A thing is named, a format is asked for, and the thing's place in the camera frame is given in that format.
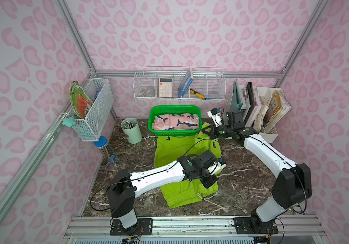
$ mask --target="red wire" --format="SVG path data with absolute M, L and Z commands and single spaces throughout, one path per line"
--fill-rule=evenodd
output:
M 274 235 L 274 234 L 275 234 L 275 230 L 273 229 L 272 226 L 269 226 L 269 227 L 271 227 L 271 229 L 272 229 L 272 231 L 273 231 L 272 235 Z
M 141 237 L 141 236 L 142 236 L 142 233 L 143 233 L 143 227 L 142 227 L 142 225 L 140 225 L 140 227 L 141 227 L 141 232 L 139 233 L 139 237 Z

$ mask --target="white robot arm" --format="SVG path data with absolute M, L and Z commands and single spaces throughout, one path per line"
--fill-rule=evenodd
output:
M 205 130 L 206 128 L 202 131 L 210 135 L 210 139 L 216 139 L 218 136 L 232 137 L 254 153 L 277 178 L 272 188 L 272 196 L 263 205 L 254 209 L 246 221 L 255 233 L 268 233 L 266 228 L 273 225 L 277 216 L 294 204 L 311 197 L 310 168 L 286 158 L 253 128 L 244 128 L 241 122 L 235 121 L 235 114 L 229 116 L 229 125 L 223 127 L 221 120 L 216 120 L 219 110 L 211 111 L 209 116 L 215 118 L 216 126 L 210 126 L 209 132 Z M 132 227 L 137 223 L 133 209 L 136 197 L 153 188 L 183 180 L 199 179 L 205 188 L 209 188 L 217 180 L 215 173 L 225 167 L 226 161 L 223 157 L 217 159 L 207 150 L 199 156 L 181 156 L 166 166 L 149 171 L 129 174 L 123 169 L 113 178 L 107 189 L 111 215 L 119 218 L 123 228 Z

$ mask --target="dark marble surface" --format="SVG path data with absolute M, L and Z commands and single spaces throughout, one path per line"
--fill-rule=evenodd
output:
M 105 187 L 113 176 L 123 168 L 129 172 L 139 172 L 154 167 L 154 154 L 157 137 L 147 128 L 148 120 L 138 120 L 143 139 L 138 144 L 129 144 L 122 128 L 121 120 L 116 122 L 112 132 L 110 145 L 118 155 L 116 163 L 103 162 L 100 166 L 91 196 L 100 188 Z M 148 191 L 135 199 L 134 208 L 138 216 L 203 216 L 203 215 L 249 215 L 251 210 L 261 205 L 270 195 L 275 182 L 274 175 L 254 154 L 241 148 L 232 146 L 220 138 L 222 155 L 226 159 L 226 168 L 218 175 L 217 195 L 211 202 L 225 208 L 217 207 L 209 202 L 201 201 L 182 207 L 170 209 L 159 188 Z M 108 207 L 105 190 L 101 190 L 92 200 L 94 208 Z M 108 217 L 110 210 L 95 211 L 89 201 L 85 207 L 83 217 Z

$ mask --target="pink wall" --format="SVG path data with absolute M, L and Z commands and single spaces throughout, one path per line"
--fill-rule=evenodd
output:
M 109 116 L 102 135 L 108 137 Z M 102 155 L 65 127 L 0 226 L 0 244 L 60 243 L 70 218 L 79 215 Z
M 0 195 L 86 75 L 52 0 L 0 1 Z
M 281 70 L 316 0 L 68 0 L 98 69 Z
M 112 93 L 114 95 L 115 102 L 113 104 L 113 110 L 116 116 L 120 118 L 135 117 L 135 118 L 148 118 L 150 110 L 153 106 L 157 105 L 179 105 L 179 104 L 191 104 L 196 105 L 201 109 L 202 117 L 208 117 L 207 112 L 215 107 L 225 107 L 227 100 L 230 101 L 229 93 L 236 81 L 235 78 L 226 78 L 226 100 L 220 102 L 211 101 L 179 101 L 179 100 L 137 100 L 134 98 L 132 77 L 116 77 L 109 78 L 111 84 Z M 276 79 L 270 78 L 241 78 L 239 79 L 241 84 L 247 84 L 251 81 L 254 86 L 273 87 Z
M 312 170 L 316 212 L 333 243 L 349 243 L 349 1 L 334 0 L 283 84 L 292 110 L 274 144 Z

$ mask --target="wire shelf basket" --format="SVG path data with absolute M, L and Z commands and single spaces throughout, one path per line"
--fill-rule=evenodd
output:
M 101 91 L 95 100 L 97 89 Z M 74 119 L 76 125 L 72 128 L 82 141 L 98 141 L 114 103 L 114 97 L 108 79 L 92 78 L 84 91 L 92 101 L 94 100 L 94 103 L 85 119 Z
M 134 97 L 138 100 L 203 100 L 203 101 L 222 101 L 226 98 L 226 80 L 224 69 L 214 68 L 213 70 L 200 70 L 193 68 L 194 80 L 190 88 L 197 91 L 204 98 L 192 94 L 188 90 L 184 97 L 179 98 L 177 89 L 181 85 L 188 68 L 185 70 L 151 70 L 152 67 L 142 67 L 143 70 L 135 70 L 133 79 Z M 159 78 L 172 78 L 173 96 L 172 98 L 159 97 Z

